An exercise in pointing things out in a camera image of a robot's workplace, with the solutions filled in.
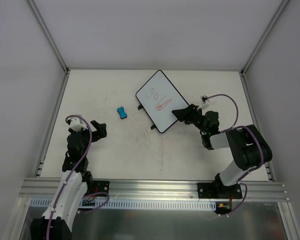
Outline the aluminium mounting rail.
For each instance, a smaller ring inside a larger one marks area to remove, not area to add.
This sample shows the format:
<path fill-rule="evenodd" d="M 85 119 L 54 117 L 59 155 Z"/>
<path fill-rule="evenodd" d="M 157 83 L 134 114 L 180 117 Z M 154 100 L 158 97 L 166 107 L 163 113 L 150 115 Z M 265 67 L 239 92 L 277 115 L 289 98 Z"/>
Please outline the aluminium mounting rail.
<path fill-rule="evenodd" d="M 27 177 L 19 197 L 52 198 L 60 178 Z M 284 183 L 246 181 L 247 202 L 290 202 Z M 116 200 L 200 201 L 196 181 L 110 179 L 109 195 Z"/>

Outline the aluminium frame post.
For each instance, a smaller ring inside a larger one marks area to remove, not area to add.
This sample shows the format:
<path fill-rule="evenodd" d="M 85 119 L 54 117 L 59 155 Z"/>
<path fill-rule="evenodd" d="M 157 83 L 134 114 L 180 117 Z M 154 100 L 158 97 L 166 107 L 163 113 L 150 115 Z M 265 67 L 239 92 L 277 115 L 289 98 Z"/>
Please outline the aluminium frame post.
<path fill-rule="evenodd" d="M 264 31 L 262 32 L 260 38 L 258 39 L 255 47 L 253 48 L 250 56 L 248 57 L 244 67 L 240 71 L 241 75 L 244 76 L 252 63 L 254 62 L 255 58 L 257 57 L 258 53 L 260 52 L 261 48 L 263 47 L 264 43 L 266 42 L 267 38 L 269 37 L 270 33 L 272 32 L 273 28 L 275 27 L 276 23 L 280 19 L 281 15 L 287 8 L 290 0 L 281 0 L 278 7 L 276 8 L 274 14 L 270 18 L 269 22 L 267 23 Z"/>
<path fill-rule="evenodd" d="M 44 37 L 46 38 L 47 42 L 49 43 L 53 54 L 55 55 L 55 57 L 57 58 L 57 61 L 59 63 L 59 65 L 61 66 L 62 70 L 67 74 L 69 71 L 69 67 L 67 66 L 64 58 L 61 55 L 61 52 L 59 50 L 59 48 L 56 45 L 56 42 L 36 4 L 36 2 L 34 0 L 26 0 L 26 3 L 28 4 L 31 12 L 34 15 L 35 20 L 37 21 L 39 27 L 41 28 Z"/>

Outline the right aluminium frame post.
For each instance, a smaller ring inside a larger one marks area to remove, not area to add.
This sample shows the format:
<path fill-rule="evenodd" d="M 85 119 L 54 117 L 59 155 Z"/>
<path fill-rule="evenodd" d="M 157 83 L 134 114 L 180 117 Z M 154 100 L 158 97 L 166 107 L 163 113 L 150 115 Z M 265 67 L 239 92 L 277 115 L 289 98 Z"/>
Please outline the right aluminium frame post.
<path fill-rule="evenodd" d="M 270 18 L 269 22 L 267 23 L 264 31 L 262 32 L 260 38 L 258 39 L 255 47 L 253 48 L 250 56 L 248 57 L 244 67 L 240 71 L 241 75 L 244 76 L 252 63 L 254 62 L 255 58 L 257 57 L 258 53 L 260 52 L 261 48 L 263 47 L 264 43 L 266 42 L 267 38 L 269 37 L 270 33 L 272 32 L 273 28 L 275 27 L 276 23 L 280 19 L 281 15 L 287 8 L 290 0 L 281 0 L 278 7 L 276 8 L 274 14 Z"/>

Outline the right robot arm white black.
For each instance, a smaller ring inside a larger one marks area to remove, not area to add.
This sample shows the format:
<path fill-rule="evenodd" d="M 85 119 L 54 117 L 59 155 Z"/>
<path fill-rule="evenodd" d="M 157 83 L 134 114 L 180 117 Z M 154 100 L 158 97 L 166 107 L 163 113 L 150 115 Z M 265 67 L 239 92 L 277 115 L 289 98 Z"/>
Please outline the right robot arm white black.
<path fill-rule="evenodd" d="M 216 111 L 202 113 L 198 106 L 191 104 L 171 112 L 178 121 L 200 130 L 202 145 L 207 150 L 230 149 L 232 162 L 228 167 L 211 183 L 197 185 L 200 199 L 241 199 L 239 182 L 273 158 L 270 146 L 253 124 L 220 131 Z"/>

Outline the blue whiteboard eraser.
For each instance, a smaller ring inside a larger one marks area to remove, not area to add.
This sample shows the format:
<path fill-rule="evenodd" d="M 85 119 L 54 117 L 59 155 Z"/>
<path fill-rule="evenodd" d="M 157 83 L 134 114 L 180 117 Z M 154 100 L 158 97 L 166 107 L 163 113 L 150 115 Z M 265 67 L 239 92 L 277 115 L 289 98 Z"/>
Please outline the blue whiteboard eraser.
<path fill-rule="evenodd" d="M 123 106 L 118 107 L 117 109 L 117 113 L 119 114 L 120 119 L 126 119 L 128 117 L 125 108 Z"/>

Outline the aluminium table edge profile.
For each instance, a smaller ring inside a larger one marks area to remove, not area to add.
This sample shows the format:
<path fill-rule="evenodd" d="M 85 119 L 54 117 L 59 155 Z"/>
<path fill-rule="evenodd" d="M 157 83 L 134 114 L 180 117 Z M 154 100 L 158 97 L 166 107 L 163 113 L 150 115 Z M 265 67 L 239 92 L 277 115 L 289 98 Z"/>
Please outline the aluminium table edge profile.
<path fill-rule="evenodd" d="M 54 130 L 54 127 L 55 127 L 55 124 L 56 124 L 56 120 L 57 120 L 57 117 L 58 117 L 58 113 L 59 113 L 59 110 L 60 110 L 62 99 L 63 99 L 64 93 L 65 93 L 65 90 L 66 90 L 66 86 L 67 86 L 67 83 L 68 83 L 69 75 L 70 75 L 70 70 L 68 70 L 65 73 L 65 75 L 62 79 L 61 86 L 60 86 L 60 89 L 58 91 L 57 98 L 56 98 L 55 103 L 53 105 L 52 113 L 51 113 L 51 116 L 49 118 L 48 125 L 47 125 L 46 131 L 45 131 L 44 136 L 43 136 L 43 142 L 42 142 L 42 144 L 39 148 L 38 156 L 35 160 L 34 167 L 32 169 L 32 174 L 31 174 L 32 177 L 36 178 L 37 176 L 40 176 L 40 173 L 39 173 L 40 165 L 43 164 L 43 162 L 45 161 L 45 158 L 46 158 L 46 154 L 47 154 L 48 147 L 49 147 L 51 137 L 52 137 L 52 134 L 53 134 L 53 130 Z"/>
<path fill-rule="evenodd" d="M 251 98 L 251 95 L 250 95 L 250 92 L 249 92 L 249 89 L 248 89 L 247 81 L 246 81 L 244 75 L 241 72 L 239 72 L 239 76 L 240 76 L 240 80 L 241 80 L 242 87 L 243 87 L 243 90 L 244 90 L 245 98 L 247 100 L 247 104 L 248 104 L 249 112 L 250 112 L 250 115 L 251 115 L 251 118 L 252 118 L 252 122 L 255 125 L 255 127 L 257 128 L 257 130 L 261 133 L 262 131 L 260 130 L 260 126 L 259 126 L 259 123 L 258 123 L 258 120 L 257 120 L 257 116 L 256 116 L 256 112 L 255 112 L 255 109 L 254 109 L 254 106 L 253 106 L 252 98 Z M 272 171 L 271 166 L 270 166 L 270 162 L 265 162 L 263 165 L 265 167 L 265 170 L 266 170 L 266 173 L 267 173 L 267 176 L 268 176 L 268 180 L 271 181 L 271 182 L 274 182 L 275 179 L 274 179 L 274 176 L 273 176 L 273 171 Z"/>

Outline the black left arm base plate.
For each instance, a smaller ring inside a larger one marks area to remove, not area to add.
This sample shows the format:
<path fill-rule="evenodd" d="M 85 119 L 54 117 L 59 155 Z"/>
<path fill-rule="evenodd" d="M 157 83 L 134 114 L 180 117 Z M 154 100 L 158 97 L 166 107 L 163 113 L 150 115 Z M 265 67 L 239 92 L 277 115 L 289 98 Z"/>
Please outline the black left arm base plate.
<path fill-rule="evenodd" d="M 106 197 L 110 190 L 110 182 L 106 180 L 94 180 L 92 192 L 96 193 L 94 196 L 97 197 Z"/>

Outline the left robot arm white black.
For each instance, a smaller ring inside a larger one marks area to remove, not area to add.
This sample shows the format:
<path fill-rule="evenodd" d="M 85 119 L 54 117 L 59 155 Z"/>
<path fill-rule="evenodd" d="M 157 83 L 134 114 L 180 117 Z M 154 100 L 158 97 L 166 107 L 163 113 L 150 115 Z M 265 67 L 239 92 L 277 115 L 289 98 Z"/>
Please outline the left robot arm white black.
<path fill-rule="evenodd" d="M 94 183 L 87 158 L 91 144 L 106 138 L 107 125 L 95 120 L 87 122 L 79 115 L 70 115 L 65 121 L 69 135 L 61 180 L 45 212 L 30 224 L 32 240 L 71 240 L 82 201 L 94 197 L 110 199 L 109 191 Z"/>

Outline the white board with black frame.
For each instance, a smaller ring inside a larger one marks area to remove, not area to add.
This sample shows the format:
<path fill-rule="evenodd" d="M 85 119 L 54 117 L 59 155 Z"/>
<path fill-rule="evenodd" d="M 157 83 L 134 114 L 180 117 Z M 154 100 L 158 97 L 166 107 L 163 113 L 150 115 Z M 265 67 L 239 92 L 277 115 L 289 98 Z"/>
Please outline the white board with black frame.
<path fill-rule="evenodd" d="M 157 70 L 136 92 L 139 108 L 144 109 L 152 121 L 152 129 L 161 134 L 172 127 L 178 119 L 173 110 L 185 109 L 188 102 L 162 70 Z"/>

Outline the left aluminium frame post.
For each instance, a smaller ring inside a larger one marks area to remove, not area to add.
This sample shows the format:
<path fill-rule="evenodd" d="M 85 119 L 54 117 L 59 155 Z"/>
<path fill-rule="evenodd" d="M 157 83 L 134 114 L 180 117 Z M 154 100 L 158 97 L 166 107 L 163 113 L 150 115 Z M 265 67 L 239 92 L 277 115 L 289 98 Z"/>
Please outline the left aluminium frame post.
<path fill-rule="evenodd" d="M 59 50 L 59 48 L 56 45 L 56 42 L 36 4 L 36 2 L 34 0 L 26 0 L 26 3 L 28 4 L 31 12 L 34 15 L 35 20 L 37 21 L 39 27 L 41 28 L 44 37 L 46 38 L 47 42 L 49 43 L 53 54 L 55 55 L 55 57 L 57 58 L 57 61 L 59 63 L 59 65 L 61 66 L 62 70 L 67 74 L 69 71 L 69 67 L 67 66 L 64 58 L 61 55 L 61 52 Z"/>

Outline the right aluminium table edge profile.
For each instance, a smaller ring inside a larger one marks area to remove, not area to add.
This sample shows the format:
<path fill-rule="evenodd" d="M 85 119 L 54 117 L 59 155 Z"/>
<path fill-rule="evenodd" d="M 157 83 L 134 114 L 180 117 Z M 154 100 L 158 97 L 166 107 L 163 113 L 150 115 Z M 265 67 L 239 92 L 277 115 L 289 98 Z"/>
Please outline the right aluminium table edge profile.
<path fill-rule="evenodd" d="M 257 120 L 257 116 L 256 116 L 256 112 L 255 112 L 255 109 L 254 109 L 254 106 L 253 106 L 252 98 L 251 98 L 251 95 L 250 95 L 250 92 L 249 92 L 249 89 L 248 89 L 247 81 L 246 81 L 244 75 L 241 72 L 239 72 L 239 76 L 240 76 L 240 80 L 241 80 L 242 87 L 243 87 L 243 90 L 244 90 L 245 98 L 247 100 L 247 104 L 248 104 L 249 112 L 250 112 L 250 115 L 251 115 L 251 118 L 252 118 L 252 122 L 255 125 L 255 127 L 257 128 L 257 130 L 261 133 L 262 131 L 260 130 L 260 126 L 259 126 L 259 123 L 258 123 L 258 120 Z M 270 162 L 265 162 L 263 165 L 265 167 L 265 170 L 266 170 L 266 173 L 267 173 L 267 176 L 268 176 L 268 180 L 271 181 L 271 182 L 274 182 L 275 179 L 274 179 L 274 176 L 273 176 L 273 171 L 272 171 L 271 166 L 270 166 Z"/>

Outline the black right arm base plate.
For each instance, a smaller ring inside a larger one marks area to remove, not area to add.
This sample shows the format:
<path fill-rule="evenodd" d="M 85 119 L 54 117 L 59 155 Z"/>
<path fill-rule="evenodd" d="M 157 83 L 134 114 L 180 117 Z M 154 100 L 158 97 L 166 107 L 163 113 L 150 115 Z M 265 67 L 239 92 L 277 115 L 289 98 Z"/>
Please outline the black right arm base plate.
<path fill-rule="evenodd" d="M 213 182 L 197 183 L 197 193 L 199 199 L 235 199 L 243 198 L 239 184 L 232 186 L 219 186 Z"/>

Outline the left aluminium table edge profile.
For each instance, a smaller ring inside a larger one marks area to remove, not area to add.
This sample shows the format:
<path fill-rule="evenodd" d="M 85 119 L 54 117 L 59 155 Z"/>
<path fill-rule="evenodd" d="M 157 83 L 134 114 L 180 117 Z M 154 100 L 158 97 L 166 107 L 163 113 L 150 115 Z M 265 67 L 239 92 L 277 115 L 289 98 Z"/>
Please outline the left aluminium table edge profile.
<path fill-rule="evenodd" d="M 58 91 L 57 98 L 56 98 L 55 103 L 53 105 L 52 113 L 51 113 L 51 116 L 49 118 L 48 125 L 47 125 L 46 131 L 45 131 L 44 136 L 43 136 L 43 142 L 42 142 L 42 144 L 39 148 L 38 156 L 35 160 L 34 167 L 32 169 L 32 174 L 31 174 L 32 177 L 36 178 L 37 176 L 40 176 L 40 173 L 39 173 L 40 165 L 43 164 L 43 162 L 45 161 L 45 158 L 46 158 L 46 154 L 47 154 L 48 147 L 49 147 L 51 137 L 52 137 L 52 134 L 53 134 L 53 130 L 54 130 L 54 127 L 55 127 L 55 124 L 56 124 L 56 120 L 57 120 L 57 117 L 58 117 L 58 113 L 59 113 L 59 110 L 60 110 L 62 99 L 63 99 L 64 93 L 65 93 L 65 90 L 66 90 L 66 86 L 67 86 L 67 83 L 68 83 L 69 75 L 70 75 L 70 70 L 68 70 L 65 73 L 65 75 L 62 79 L 61 86 L 60 86 L 60 89 Z"/>

